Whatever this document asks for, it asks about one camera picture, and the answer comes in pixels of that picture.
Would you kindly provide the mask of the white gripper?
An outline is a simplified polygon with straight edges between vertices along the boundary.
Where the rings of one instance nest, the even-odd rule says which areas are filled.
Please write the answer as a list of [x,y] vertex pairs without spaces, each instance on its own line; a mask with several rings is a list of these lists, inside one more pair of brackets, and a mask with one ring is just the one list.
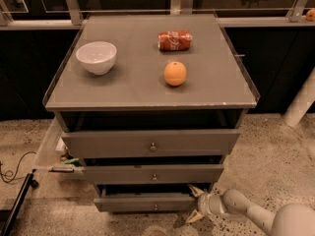
[[196,222],[204,217],[204,215],[222,215],[224,207],[219,195],[204,193],[200,188],[189,184],[189,189],[195,198],[198,198],[198,210],[193,210],[186,219],[187,223]]

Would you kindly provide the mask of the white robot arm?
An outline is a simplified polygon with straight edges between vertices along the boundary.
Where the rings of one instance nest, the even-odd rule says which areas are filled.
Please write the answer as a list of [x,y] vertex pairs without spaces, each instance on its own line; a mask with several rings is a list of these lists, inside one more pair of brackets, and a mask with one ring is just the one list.
[[252,203],[235,189],[212,195],[193,185],[188,187],[197,199],[197,207],[186,219],[187,223],[218,215],[234,221],[249,219],[267,236],[315,236],[315,210],[309,206],[288,204],[273,213]]

